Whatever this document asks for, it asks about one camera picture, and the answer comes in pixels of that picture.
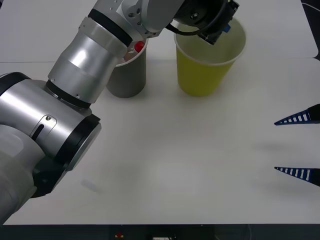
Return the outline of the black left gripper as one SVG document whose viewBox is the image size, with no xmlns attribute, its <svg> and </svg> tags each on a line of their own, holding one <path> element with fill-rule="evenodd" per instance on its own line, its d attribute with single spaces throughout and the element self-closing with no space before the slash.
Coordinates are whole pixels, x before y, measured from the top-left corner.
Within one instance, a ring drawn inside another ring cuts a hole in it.
<svg viewBox="0 0 320 240">
<path fill-rule="evenodd" d="M 223 32 L 228 33 L 231 29 L 229 22 L 233 19 L 239 8 L 239 4 L 234 0 L 222 0 L 221 7 L 217 12 L 217 18 L 214 23 L 209 20 L 209 28 L 199 34 L 207 43 L 214 45 Z"/>
</svg>

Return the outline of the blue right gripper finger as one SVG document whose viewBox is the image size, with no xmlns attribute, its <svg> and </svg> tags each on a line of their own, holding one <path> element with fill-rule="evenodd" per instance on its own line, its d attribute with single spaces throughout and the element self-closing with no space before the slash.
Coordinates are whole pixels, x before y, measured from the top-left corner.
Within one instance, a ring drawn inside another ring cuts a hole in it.
<svg viewBox="0 0 320 240">
<path fill-rule="evenodd" d="M 290 168 L 275 166 L 275 170 L 320 187 L 319 168 Z"/>
<path fill-rule="evenodd" d="M 320 104 L 287 116 L 274 123 L 275 126 L 320 124 Z"/>
</svg>

